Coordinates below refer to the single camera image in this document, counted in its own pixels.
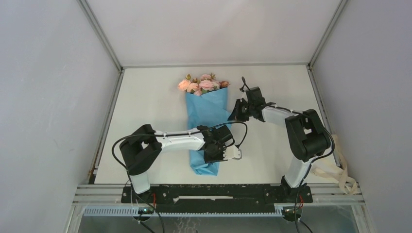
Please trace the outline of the pink fake rose stem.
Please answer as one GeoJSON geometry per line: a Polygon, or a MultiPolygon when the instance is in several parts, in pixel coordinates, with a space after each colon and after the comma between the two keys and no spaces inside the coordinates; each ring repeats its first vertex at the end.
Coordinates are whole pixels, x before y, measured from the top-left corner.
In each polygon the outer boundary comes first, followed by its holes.
{"type": "Polygon", "coordinates": [[[202,91],[198,83],[190,83],[186,89],[186,92],[196,96],[202,95],[202,91]]]}
{"type": "Polygon", "coordinates": [[[199,90],[201,94],[206,94],[220,89],[220,82],[216,80],[214,73],[203,74],[200,77],[199,90]]]}
{"type": "Polygon", "coordinates": [[[180,91],[187,91],[188,87],[192,84],[192,78],[190,74],[187,74],[185,78],[178,84],[177,88],[180,91]]]}

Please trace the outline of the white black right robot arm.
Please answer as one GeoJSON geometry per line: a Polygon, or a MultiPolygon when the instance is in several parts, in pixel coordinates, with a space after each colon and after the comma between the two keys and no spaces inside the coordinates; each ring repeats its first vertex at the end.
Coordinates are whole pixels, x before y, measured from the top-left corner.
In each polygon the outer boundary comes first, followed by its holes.
{"type": "Polygon", "coordinates": [[[281,197],[293,202],[300,196],[312,164],[328,157],[334,151],[334,141],[314,109],[302,112],[267,102],[259,87],[244,84],[242,97],[236,100],[229,121],[246,122],[253,117],[261,122],[285,127],[291,152],[294,156],[287,173],[281,180],[281,197]]]}

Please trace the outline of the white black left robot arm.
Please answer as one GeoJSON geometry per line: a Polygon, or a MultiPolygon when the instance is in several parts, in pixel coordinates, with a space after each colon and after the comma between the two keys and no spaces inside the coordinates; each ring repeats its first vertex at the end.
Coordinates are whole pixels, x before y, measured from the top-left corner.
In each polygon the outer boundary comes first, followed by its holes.
{"type": "Polygon", "coordinates": [[[156,131],[150,124],[145,124],[119,139],[113,147],[120,149],[133,196],[140,202],[147,202],[152,196],[147,171],[161,153],[194,150],[203,153],[206,163],[223,162],[229,159],[229,150],[235,147],[235,140],[226,124],[200,125],[171,133],[156,131]]]}

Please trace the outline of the cream ribbon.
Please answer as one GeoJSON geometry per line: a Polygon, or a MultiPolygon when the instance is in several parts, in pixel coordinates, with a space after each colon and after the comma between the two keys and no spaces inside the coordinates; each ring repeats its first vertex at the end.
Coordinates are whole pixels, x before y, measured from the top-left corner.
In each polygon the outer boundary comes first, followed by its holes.
{"type": "Polygon", "coordinates": [[[360,194],[361,190],[357,181],[348,175],[347,161],[342,154],[338,137],[336,134],[333,134],[332,137],[335,142],[334,155],[338,156],[340,166],[327,161],[325,158],[316,162],[310,173],[314,176],[325,178],[332,183],[336,183],[339,189],[346,195],[360,194]]]}

